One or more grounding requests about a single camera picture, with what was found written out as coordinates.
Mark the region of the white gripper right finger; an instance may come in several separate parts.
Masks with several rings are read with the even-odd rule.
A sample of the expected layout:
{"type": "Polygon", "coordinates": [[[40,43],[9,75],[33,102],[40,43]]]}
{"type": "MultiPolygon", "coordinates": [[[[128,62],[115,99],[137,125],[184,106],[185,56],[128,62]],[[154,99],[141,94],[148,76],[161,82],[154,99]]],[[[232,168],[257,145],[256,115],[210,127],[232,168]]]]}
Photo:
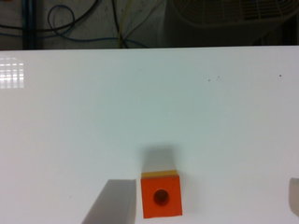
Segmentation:
{"type": "Polygon", "coordinates": [[[291,178],[289,182],[289,206],[291,211],[299,217],[299,178],[291,178]]]}

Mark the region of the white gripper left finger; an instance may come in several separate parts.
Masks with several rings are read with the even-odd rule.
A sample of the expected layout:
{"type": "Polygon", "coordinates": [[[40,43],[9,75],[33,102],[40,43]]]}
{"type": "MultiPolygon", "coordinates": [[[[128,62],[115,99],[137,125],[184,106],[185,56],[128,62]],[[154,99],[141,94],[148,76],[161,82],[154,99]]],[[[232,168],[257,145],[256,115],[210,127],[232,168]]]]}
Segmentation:
{"type": "Polygon", "coordinates": [[[135,224],[136,180],[109,179],[82,224],[135,224]]]}

